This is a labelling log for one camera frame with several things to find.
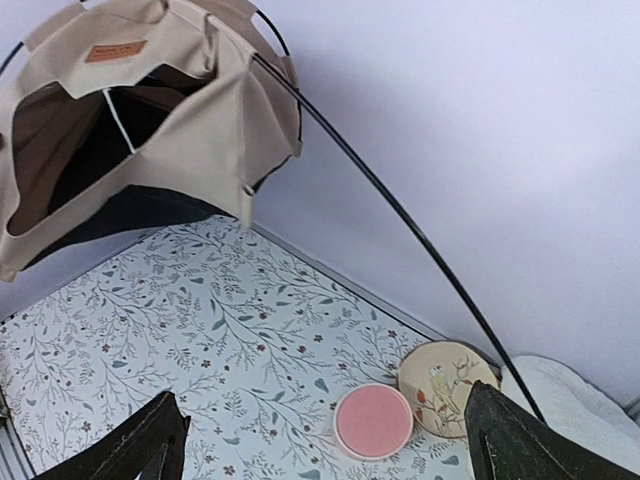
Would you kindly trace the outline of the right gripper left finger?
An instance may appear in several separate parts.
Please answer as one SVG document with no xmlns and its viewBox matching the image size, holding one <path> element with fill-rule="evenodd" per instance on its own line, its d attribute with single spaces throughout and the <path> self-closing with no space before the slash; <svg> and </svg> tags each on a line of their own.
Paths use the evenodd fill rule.
<svg viewBox="0 0 640 480">
<path fill-rule="evenodd" d="M 180 479 L 191 418 L 162 391 L 83 452 L 36 480 Z"/>
</svg>

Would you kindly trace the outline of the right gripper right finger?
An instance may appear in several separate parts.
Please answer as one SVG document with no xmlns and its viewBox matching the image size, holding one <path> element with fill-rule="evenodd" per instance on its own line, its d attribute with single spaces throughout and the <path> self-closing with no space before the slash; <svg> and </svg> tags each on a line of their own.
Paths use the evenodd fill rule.
<svg viewBox="0 0 640 480">
<path fill-rule="evenodd" d="M 474 477 L 480 480 L 634 480 L 638 474 L 566 439 L 495 387 L 477 381 L 465 408 Z"/>
</svg>

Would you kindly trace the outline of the beige fabric pet tent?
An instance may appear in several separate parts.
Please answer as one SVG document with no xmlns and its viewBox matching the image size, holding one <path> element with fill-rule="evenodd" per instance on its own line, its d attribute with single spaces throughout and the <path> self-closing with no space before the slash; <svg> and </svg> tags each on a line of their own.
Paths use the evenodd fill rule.
<svg viewBox="0 0 640 480">
<path fill-rule="evenodd" d="M 223 213 L 249 223 L 302 149 L 285 45 L 249 1 L 76 1 L 1 90 L 1 277 L 67 246 Z"/>
</svg>

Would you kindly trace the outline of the black flexible tent pole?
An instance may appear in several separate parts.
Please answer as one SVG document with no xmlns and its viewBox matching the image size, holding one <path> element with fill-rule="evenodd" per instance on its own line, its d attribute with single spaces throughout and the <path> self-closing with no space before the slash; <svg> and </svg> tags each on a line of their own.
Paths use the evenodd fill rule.
<svg viewBox="0 0 640 480">
<path fill-rule="evenodd" d="M 524 395 L 534 416 L 544 425 L 548 425 L 544 415 L 537 405 L 529 388 L 526 386 L 524 379 L 517 370 L 505 347 L 502 345 L 497 334 L 489 324 L 488 320 L 480 311 L 470 294 L 464 288 L 461 281 L 455 275 L 453 270 L 447 264 L 445 259 L 436 249 L 435 245 L 427 237 L 426 233 L 421 229 L 418 223 L 413 219 L 409 212 L 392 194 L 383 181 L 374 173 L 367 163 L 358 155 L 354 148 L 345 140 L 345 138 L 337 131 L 337 129 L 326 119 L 326 117 L 317 109 L 317 107 L 309 101 L 301 92 L 299 87 L 293 85 L 290 80 L 285 78 L 283 73 L 279 73 L 274 66 L 271 66 L 261 54 L 254 55 L 254 62 L 257 63 L 273 80 L 275 80 L 295 101 L 298 113 L 303 116 L 305 112 L 336 144 L 336 146 L 344 153 L 344 155 L 352 162 L 373 188 L 382 196 L 394 213 L 410 230 L 412 235 L 424 248 L 427 254 L 437 265 L 441 273 L 455 290 L 461 301 L 468 308 L 471 315 L 479 325 L 480 329 L 488 338 L 494 350 L 498 353 L 500 359 L 506 365 L 508 371 L 512 374 L 517 386 Z"/>
</svg>

